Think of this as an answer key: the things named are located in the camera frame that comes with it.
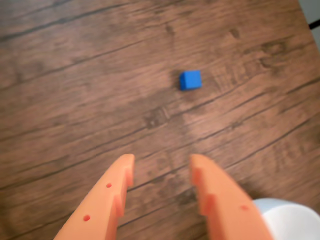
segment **blue cube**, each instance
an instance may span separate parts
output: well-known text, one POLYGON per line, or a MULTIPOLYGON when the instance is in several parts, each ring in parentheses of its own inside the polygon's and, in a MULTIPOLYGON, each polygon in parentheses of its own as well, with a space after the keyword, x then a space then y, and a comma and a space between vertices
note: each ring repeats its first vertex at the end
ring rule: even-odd
POLYGON ((202 87, 201 73, 199 70, 184 71, 180 75, 180 89, 182 91, 198 89, 202 87))

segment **wooden table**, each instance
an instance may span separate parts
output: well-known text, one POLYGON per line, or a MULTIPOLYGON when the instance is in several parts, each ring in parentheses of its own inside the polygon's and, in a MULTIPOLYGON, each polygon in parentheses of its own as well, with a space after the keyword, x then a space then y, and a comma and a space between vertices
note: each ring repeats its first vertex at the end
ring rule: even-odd
POLYGON ((298 1, 0 6, 0 239, 52 239, 124 153, 118 240, 206 238, 190 153, 320 211, 320 56, 298 1), (180 91, 184 70, 203 87, 180 91))

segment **white object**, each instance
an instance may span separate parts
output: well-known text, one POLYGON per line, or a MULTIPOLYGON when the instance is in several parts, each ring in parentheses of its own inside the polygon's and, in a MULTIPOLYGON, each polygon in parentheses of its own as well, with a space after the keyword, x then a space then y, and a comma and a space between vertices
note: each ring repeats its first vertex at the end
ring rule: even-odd
POLYGON ((311 208, 275 198, 254 203, 274 240, 320 240, 320 216, 311 208))

